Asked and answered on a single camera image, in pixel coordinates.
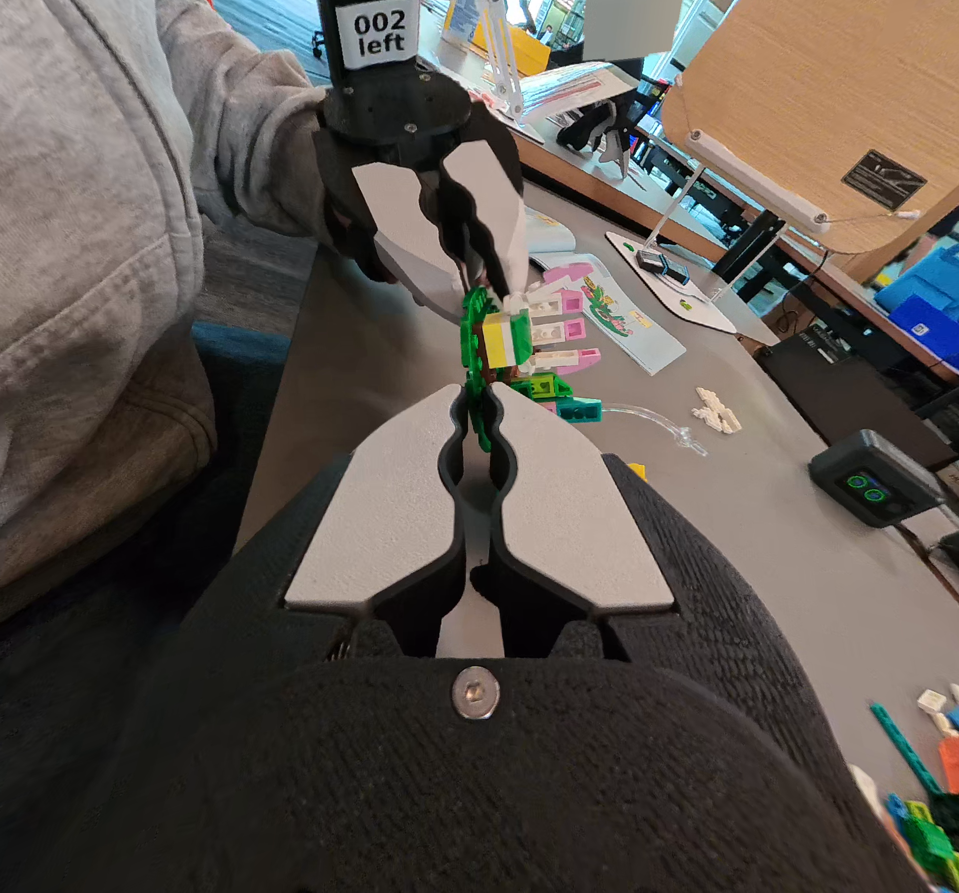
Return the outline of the black device with green rings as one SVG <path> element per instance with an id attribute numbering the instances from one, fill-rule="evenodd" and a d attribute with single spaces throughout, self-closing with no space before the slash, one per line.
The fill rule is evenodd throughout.
<path id="1" fill-rule="evenodd" d="M 860 522 L 892 527 L 946 503 L 939 480 L 873 430 L 829 446 L 808 464 L 809 478 Z"/>

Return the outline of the wooden chair shell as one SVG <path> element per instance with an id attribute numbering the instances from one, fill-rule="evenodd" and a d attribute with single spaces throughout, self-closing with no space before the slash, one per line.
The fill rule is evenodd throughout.
<path id="1" fill-rule="evenodd" d="M 957 205 L 958 0 L 737 0 L 665 137 L 828 251 L 896 255 Z"/>

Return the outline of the clear plastic tube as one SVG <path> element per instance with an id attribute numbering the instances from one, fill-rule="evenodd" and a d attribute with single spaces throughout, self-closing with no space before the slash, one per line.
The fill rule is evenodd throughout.
<path id="1" fill-rule="evenodd" d="M 688 427 L 681 426 L 648 408 L 628 404 L 611 404 L 606 401 L 601 401 L 600 404 L 603 416 L 630 416 L 651 422 L 667 431 L 679 447 L 703 457 L 709 455 L 709 451 L 693 436 Z"/>

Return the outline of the white bar desk lamp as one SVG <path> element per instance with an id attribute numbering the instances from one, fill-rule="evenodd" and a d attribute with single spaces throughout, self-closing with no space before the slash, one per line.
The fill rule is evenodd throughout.
<path id="1" fill-rule="evenodd" d="M 764 242 L 761 252 L 771 246 L 784 232 L 785 228 L 795 228 L 811 236 L 820 236 L 830 230 L 831 217 L 819 205 L 781 186 L 776 181 L 762 174 L 755 167 L 737 156 L 725 144 L 717 140 L 701 128 L 694 128 L 687 133 L 686 148 L 696 159 L 696 167 L 686 185 L 679 193 L 683 199 L 689 193 L 691 186 L 699 179 L 704 170 L 709 169 L 719 174 L 724 180 L 737 185 L 742 193 L 760 200 L 763 212 L 771 214 L 775 230 L 769 241 Z M 724 312 L 718 307 L 718 300 L 732 286 L 737 276 L 758 258 L 757 255 L 746 257 L 741 267 L 731 266 L 723 268 L 718 274 L 710 273 L 710 281 L 696 281 L 690 277 L 685 287 L 673 285 L 658 276 L 652 276 L 641 271 L 637 266 L 636 253 L 639 250 L 656 250 L 663 252 L 670 259 L 681 264 L 677 253 L 669 253 L 659 244 L 661 228 L 669 219 L 669 215 L 678 208 L 677 201 L 671 202 L 667 212 L 663 215 L 649 237 L 642 241 L 632 241 L 615 232 L 609 231 L 606 240 L 629 268 L 641 279 L 654 297 L 673 315 L 680 320 L 707 327 L 712 330 L 737 334 L 738 329 Z M 635 245 L 636 251 L 629 252 L 620 245 L 625 239 Z M 684 310 L 679 300 L 685 299 L 693 305 L 691 311 Z"/>

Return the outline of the person's grey hoodie torso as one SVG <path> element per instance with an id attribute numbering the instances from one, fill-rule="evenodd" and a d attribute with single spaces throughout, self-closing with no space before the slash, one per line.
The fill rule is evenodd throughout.
<path id="1" fill-rule="evenodd" d="M 2 619 L 215 449 L 189 332 L 194 136 L 159 1 L 2 0 Z"/>

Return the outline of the lego instruction booklet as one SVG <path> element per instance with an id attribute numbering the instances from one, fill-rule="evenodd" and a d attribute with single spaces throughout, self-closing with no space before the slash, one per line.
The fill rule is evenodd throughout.
<path id="1" fill-rule="evenodd" d="M 578 274 L 576 288 L 583 295 L 583 316 L 647 374 L 663 371 L 687 352 L 674 335 L 630 300 L 605 264 L 592 254 L 534 253 L 530 261 L 553 279 Z"/>

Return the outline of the pile of colourful lego pieces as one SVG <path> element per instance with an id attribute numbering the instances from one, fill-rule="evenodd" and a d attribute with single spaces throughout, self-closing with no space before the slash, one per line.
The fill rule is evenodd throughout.
<path id="1" fill-rule="evenodd" d="M 870 711 L 886 738 L 926 793 L 926 800 L 904 800 L 895 792 L 881 793 L 873 778 L 849 765 L 857 788 L 874 815 L 926 880 L 930 891 L 958 890 L 958 687 L 950 695 L 932 689 L 917 698 L 919 710 L 938 732 L 938 753 L 944 781 L 923 762 L 905 734 L 880 704 Z"/>

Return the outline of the white lego pieces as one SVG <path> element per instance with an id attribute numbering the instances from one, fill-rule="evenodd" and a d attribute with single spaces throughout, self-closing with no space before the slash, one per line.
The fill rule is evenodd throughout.
<path id="1" fill-rule="evenodd" d="M 737 434 L 742 430 L 734 412 L 720 400 L 715 392 L 703 387 L 696 387 L 695 390 L 699 404 L 691 410 L 694 418 L 701 420 L 713 431 L 724 435 Z"/>

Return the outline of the green flower lego model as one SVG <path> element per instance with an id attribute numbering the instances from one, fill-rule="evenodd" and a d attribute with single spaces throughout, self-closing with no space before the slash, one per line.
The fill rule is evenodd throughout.
<path id="1" fill-rule="evenodd" d="M 465 391 L 473 431 L 484 453 L 492 443 L 484 420 L 484 392 L 502 384 L 556 414 L 561 420 L 593 424 L 602 420 L 602 403 L 576 397 L 569 375 L 596 365 L 601 353 L 584 348 L 588 266 L 573 262 L 545 272 L 525 293 L 502 304 L 486 287 L 463 300 L 460 323 Z"/>

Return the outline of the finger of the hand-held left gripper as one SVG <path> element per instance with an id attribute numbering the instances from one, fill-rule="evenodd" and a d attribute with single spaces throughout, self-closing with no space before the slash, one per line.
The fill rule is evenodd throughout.
<path id="1" fill-rule="evenodd" d="M 381 262 L 419 305 L 458 323 L 465 298 L 462 273 L 441 246 L 438 227 L 421 209 L 417 174 L 383 162 L 355 167 L 352 173 L 376 225 L 374 244 Z"/>
<path id="2" fill-rule="evenodd" d="M 485 273 L 499 299 L 523 294 L 529 251 L 521 190 L 486 140 L 464 141 L 442 159 L 439 196 L 445 239 L 471 276 Z"/>

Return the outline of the black tool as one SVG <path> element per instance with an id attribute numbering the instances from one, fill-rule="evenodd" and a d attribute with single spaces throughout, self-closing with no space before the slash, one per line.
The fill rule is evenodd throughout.
<path id="1" fill-rule="evenodd" d="M 599 162 L 615 163 L 620 177 L 625 179 L 634 129 L 629 118 L 632 105 L 633 98 L 626 95 L 597 102 L 586 108 L 578 120 L 557 133 L 557 145 L 576 152 L 588 148 L 594 154 L 603 141 L 605 148 L 600 153 Z"/>

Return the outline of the yellow box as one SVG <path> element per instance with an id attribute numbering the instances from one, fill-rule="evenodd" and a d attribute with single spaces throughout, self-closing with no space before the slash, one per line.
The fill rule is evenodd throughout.
<path id="1" fill-rule="evenodd" d="M 481 19 L 474 30 L 471 43 L 476 48 L 481 49 L 486 61 L 491 63 L 492 56 L 488 53 L 484 24 L 484 19 Z M 507 26 L 509 27 L 513 52 L 520 75 L 522 77 L 533 76 L 546 71 L 550 48 L 534 36 L 526 33 L 521 27 L 511 23 Z"/>

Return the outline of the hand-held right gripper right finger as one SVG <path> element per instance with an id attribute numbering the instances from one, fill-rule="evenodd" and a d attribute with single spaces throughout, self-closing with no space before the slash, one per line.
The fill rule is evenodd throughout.
<path id="1" fill-rule="evenodd" d="M 485 391 L 490 476 L 487 598 L 506 655 L 547 655 L 567 623 L 660 614 L 675 598 L 618 480 L 582 432 L 503 384 Z"/>

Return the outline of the blue storage bins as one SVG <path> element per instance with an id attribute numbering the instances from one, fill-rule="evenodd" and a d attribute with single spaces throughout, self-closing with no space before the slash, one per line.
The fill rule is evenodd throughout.
<path id="1" fill-rule="evenodd" d="M 892 324 L 958 368 L 958 242 L 935 249 L 875 296 Z"/>

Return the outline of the person's dark pants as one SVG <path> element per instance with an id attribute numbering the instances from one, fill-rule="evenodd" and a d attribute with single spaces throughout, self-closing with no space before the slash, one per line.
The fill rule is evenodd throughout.
<path id="1" fill-rule="evenodd" d="M 111 758 L 168 636 L 229 559 L 257 454 L 2 625 L 1 889 L 19 891 Z"/>

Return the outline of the white bottle blue label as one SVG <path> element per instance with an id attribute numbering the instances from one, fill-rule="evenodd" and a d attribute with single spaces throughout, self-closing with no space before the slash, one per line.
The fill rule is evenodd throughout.
<path id="1" fill-rule="evenodd" d="M 469 48 L 480 20 L 482 0 L 450 0 L 442 38 L 449 44 Z"/>

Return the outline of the person's left forearm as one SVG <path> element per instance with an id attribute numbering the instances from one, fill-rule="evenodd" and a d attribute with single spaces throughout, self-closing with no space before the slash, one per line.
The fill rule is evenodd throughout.
<path id="1" fill-rule="evenodd" d="M 156 0 L 174 93 L 194 135 L 200 211 L 222 225 L 332 243 L 314 135 L 324 91 L 287 51 L 264 52 L 206 0 Z"/>

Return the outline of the open magazine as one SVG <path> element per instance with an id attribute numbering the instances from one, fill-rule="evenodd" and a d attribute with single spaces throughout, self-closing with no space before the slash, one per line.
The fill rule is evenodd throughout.
<path id="1" fill-rule="evenodd" d="M 634 91 L 641 83 L 620 67 L 602 60 L 589 60 L 523 78 L 520 83 L 520 124 L 611 100 Z"/>

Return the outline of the small black blue box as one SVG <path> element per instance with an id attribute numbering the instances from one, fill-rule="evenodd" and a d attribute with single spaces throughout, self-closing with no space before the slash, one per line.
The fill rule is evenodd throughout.
<path id="1" fill-rule="evenodd" d="M 639 250 L 636 253 L 638 268 L 652 276 L 658 276 L 673 285 L 685 287 L 689 284 L 688 269 L 663 252 L 656 250 Z"/>

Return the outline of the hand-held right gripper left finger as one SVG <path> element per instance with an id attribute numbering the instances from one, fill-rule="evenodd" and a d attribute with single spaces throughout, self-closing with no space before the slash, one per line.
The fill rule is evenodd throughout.
<path id="1" fill-rule="evenodd" d="M 284 596 L 286 608 L 386 623 L 405 655 L 435 655 L 465 586 L 465 391 L 445 386 L 352 453 Z"/>

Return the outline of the white jointed desk lamp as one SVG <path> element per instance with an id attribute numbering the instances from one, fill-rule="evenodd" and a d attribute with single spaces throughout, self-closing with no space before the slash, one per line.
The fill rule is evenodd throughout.
<path id="1" fill-rule="evenodd" d="M 507 19 L 506 0 L 475 0 L 493 72 L 493 97 L 500 120 L 515 132 L 540 146 L 544 138 L 529 123 L 523 123 L 523 95 L 516 54 Z"/>

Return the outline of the person's left hand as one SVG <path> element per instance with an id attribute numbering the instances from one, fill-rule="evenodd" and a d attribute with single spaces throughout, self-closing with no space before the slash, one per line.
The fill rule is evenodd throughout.
<path id="1" fill-rule="evenodd" d="M 328 189 L 323 205 L 324 222 L 333 249 L 343 257 L 354 261 L 368 279 L 377 283 L 396 285 L 398 279 L 390 273 L 380 259 L 374 243 L 374 233 L 352 220 L 346 209 Z"/>

